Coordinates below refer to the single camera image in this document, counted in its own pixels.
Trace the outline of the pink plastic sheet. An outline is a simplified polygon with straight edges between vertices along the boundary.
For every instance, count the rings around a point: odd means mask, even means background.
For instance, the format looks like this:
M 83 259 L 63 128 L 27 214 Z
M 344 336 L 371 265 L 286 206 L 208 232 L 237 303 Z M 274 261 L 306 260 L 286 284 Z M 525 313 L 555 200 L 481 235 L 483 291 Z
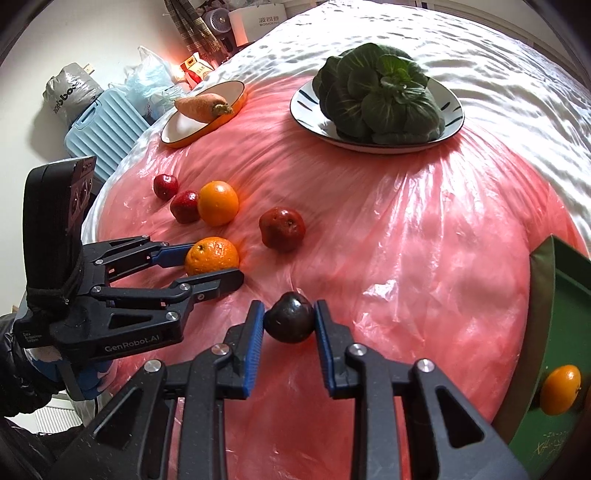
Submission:
M 187 147 L 204 160 L 212 150 L 228 153 L 229 147 L 217 139 L 223 127 L 235 123 L 242 111 L 228 124 Z M 502 165 L 486 157 L 483 162 L 489 182 L 469 179 L 461 183 L 456 174 L 470 162 L 469 148 L 460 144 L 459 136 L 438 147 L 414 154 L 429 154 L 443 149 L 437 161 L 432 182 L 427 187 L 428 202 L 413 207 L 404 215 L 406 229 L 417 229 L 424 239 L 445 231 L 441 215 L 451 209 L 452 202 L 468 186 L 484 190 L 488 183 L 497 184 L 499 173 L 523 175 L 517 162 Z M 195 178 L 187 177 L 183 168 L 167 163 L 147 174 L 143 197 L 170 212 L 172 201 L 161 201 L 152 189 L 159 174 L 174 175 L 178 192 L 198 192 L 211 181 L 224 181 L 238 194 L 238 214 L 228 224 L 211 227 L 200 219 L 191 224 L 201 234 L 197 238 L 173 242 L 156 238 L 151 232 L 136 235 L 100 236 L 96 241 L 147 235 L 153 240 L 172 244 L 192 243 L 211 236 L 231 241 L 238 249 L 245 285 L 228 297 L 197 305 L 184 331 L 180 344 L 159 352 L 166 363 L 192 359 L 205 347 L 221 340 L 226 329 L 242 322 L 249 304 L 259 299 L 271 305 L 283 293 L 297 290 L 310 300 L 324 299 L 335 321 L 349 326 L 356 341 L 381 352 L 385 357 L 412 362 L 432 359 L 462 390 L 487 419 L 499 409 L 518 361 L 529 303 L 529 256 L 535 249 L 501 257 L 481 252 L 464 252 L 443 246 L 428 252 L 417 248 L 396 248 L 363 259 L 362 262 L 311 262 L 298 257 L 297 250 L 282 253 L 263 245 L 259 218 L 273 207 L 297 210 L 290 192 L 303 172 L 298 163 L 291 163 L 286 172 L 270 183 L 270 201 L 252 205 L 245 188 L 221 170 L 199 168 Z M 406 176 L 402 183 L 402 199 L 411 203 L 416 192 L 417 176 Z M 308 236 L 308 223 L 304 240 Z

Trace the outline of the small grey fan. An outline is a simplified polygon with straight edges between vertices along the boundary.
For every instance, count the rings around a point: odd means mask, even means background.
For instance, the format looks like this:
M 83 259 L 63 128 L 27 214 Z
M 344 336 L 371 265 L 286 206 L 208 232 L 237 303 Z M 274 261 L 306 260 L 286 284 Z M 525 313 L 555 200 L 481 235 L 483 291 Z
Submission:
M 224 8 L 219 7 L 205 12 L 202 20 L 215 36 L 223 36 L 231 32 L 229 12 Z

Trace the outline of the smooth orange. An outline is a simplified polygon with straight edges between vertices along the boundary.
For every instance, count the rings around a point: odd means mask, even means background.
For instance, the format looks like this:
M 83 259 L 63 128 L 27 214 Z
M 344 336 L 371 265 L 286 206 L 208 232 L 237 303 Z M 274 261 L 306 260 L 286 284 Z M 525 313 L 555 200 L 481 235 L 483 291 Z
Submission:
M 228 224 L 238 214 L 238 209 L 238 194 L 224 181 L 208 182 L 198 192 L 198 212 L 208 226 Z

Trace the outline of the white bed sheet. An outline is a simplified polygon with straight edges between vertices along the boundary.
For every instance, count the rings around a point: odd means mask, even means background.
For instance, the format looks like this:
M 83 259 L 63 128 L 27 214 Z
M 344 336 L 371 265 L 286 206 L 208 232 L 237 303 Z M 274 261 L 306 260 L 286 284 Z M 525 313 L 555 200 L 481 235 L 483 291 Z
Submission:
M 468 186 L 441 215 L 446 229 L 424 239 L 404 215 L 428 202 L 427 187 L 443 149 L 401 157 L 356 154 L 297 127 L 288 99 L 332 53 L 363 41 L 399 46 L 452 89 L 463 104 L 471 162 L 456 179 L 489 182 L 486 157 L 517 162 L 523 175 L 499 173 L 484 190 Z M 332 1 L 297 15 L 238 53 L 214 74 L 242 80 L 249 101 L 214 149 L 197 160 L 192 147 L 172 152 L 150 127 L 108 179 L 83 223 L 82 239 L 136 235 L 181 242 L 200 227 L 180 226 L 166 208 L 143 197 L 147 174 L 167 163 L 195 178 L 199 168 L 228 173 L 252 205 L 270 201 L 270 183 L 301 164 L 291 197 L 308 223 L 298 257 L 311 262 L 362 262 L 396 248 L 443 246 L 496 257 L 536 248 L 557 235 L 590 249 L 590 96 L 565 70 L 532 48 L 472 21 L 370 1 Z M 411 203 L 406 176 L 416 175 Z

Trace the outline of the white cardboard box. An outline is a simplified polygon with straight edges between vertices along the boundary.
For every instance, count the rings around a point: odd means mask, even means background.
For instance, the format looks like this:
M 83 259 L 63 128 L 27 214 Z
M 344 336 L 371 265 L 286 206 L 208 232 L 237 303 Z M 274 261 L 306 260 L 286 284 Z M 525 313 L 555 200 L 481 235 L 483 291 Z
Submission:
M 228 14 L 232 34 L 238 47 L 256 42 L 277 25 L 287 20 L 286 7 L 281 3 L 249 6 Z

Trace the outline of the large red apple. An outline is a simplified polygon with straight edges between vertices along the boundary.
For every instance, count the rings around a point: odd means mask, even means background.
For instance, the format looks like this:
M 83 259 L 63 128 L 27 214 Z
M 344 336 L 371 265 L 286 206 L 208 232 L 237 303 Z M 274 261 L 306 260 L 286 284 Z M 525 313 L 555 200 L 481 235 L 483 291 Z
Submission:
M 297 250 L 304 241 L 307 228 L 297 210 L 273 207 L 259 218 L 259 230 L 263 245 L 277 252 Z

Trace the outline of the light blue suitcase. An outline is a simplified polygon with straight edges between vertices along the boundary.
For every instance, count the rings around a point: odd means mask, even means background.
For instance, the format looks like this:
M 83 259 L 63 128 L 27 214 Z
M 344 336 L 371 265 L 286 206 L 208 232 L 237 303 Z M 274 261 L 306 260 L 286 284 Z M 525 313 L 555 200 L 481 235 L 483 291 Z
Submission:
M 149 124 L 117 89 L 105 90 L 71 125 L 64 146 L 72 157 L 94 156 L 106 181 Z

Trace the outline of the orange in green tray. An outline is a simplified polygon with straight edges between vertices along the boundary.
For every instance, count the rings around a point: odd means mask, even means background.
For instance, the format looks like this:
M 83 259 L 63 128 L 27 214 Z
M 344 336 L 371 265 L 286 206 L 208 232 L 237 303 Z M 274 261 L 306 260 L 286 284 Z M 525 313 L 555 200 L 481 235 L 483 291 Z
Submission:
M 575 365 L 563 365 L 554 369 L 542 384 L 541 410 L 548 416 L 567 412 L 574 404 L 581 384 L 581 373 Z

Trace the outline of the plaid scarf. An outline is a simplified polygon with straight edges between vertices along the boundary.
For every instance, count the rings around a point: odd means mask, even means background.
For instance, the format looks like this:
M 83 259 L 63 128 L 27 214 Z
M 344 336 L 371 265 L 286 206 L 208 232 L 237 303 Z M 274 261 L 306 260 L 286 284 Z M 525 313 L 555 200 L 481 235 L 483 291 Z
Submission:
M 191 54 L 197 53 L 200 58 L 217 64 L 226 59 L 224 47 L 197 14 L 190 1 L 165 0 L 164 4 Z

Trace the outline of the small dark red apple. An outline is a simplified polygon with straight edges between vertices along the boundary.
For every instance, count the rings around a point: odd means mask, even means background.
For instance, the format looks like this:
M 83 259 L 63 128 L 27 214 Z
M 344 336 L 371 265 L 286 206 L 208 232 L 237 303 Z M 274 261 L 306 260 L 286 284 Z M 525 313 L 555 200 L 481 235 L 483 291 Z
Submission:
M 153 179 L 152 189 L 158 199 L 164 202 L 169 201 L 178 192 L 178 180 L 174 175 L 159 174 Z

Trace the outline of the red and yellow package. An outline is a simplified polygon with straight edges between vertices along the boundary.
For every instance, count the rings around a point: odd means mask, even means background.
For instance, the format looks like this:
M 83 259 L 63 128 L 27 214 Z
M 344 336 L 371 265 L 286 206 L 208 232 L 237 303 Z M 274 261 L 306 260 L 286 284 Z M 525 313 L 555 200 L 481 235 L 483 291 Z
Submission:
M 193 53 L 179 65 L 184 75 L 184 80 L 193 89 L 204 81 L 213 71 L 211 64 L 201 59 L 197 53 Z

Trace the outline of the textured mandarin orange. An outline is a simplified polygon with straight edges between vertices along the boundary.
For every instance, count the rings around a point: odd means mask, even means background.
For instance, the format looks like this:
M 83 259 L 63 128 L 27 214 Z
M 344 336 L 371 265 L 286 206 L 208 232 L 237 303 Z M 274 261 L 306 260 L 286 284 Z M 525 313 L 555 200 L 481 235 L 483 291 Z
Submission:
M 184 270 L 188 276 L 238 267 L 238 249 L 231 241 L 220 237 L 199 240 L 188 250 L 184 259 Z

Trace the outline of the green rectangular tray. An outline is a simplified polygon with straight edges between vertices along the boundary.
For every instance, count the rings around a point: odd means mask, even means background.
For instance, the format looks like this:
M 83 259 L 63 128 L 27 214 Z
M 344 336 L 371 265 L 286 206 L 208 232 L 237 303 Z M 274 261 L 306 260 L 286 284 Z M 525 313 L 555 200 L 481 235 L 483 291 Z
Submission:
M 547 377 L 565 365 L 581 373 L 566 412 L 540 407 Z M 590 440 L 590 260 L 556 236 L 530 254 L 530 293 L 521 352 L 493 427 L 532 479 L 550 479 Z

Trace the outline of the dark purple plum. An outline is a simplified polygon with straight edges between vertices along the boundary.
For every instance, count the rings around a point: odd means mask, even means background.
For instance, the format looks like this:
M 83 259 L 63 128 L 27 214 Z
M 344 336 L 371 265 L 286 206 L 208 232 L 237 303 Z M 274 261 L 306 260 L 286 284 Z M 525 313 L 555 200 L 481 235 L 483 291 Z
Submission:
M 314 307 L 304 295 L 286 292 L 263 315 L 263 328 L 281 343 L 304 342 L 315 331 Z

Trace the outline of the green leafy bok choy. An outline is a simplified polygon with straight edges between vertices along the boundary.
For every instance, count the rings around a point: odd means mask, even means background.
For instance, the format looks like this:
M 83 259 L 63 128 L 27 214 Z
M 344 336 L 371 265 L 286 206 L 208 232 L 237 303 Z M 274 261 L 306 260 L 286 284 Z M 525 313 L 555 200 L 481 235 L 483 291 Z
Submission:
M 428 83 L 406 52 L 366 43 L 329 57 L 311 87 L 339 135 L 394 146 L 423 144 L 443 134 L 444 117 Z

